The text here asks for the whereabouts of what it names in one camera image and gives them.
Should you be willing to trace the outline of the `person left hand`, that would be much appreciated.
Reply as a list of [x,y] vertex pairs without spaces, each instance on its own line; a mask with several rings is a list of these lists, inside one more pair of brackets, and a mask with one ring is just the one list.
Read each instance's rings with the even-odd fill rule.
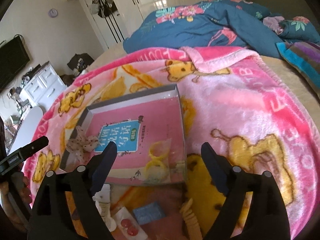
[[12,178],[1,175],[1,232],[24,236],[28,231],[28,205],[31,203],[29,179],[17,172]]

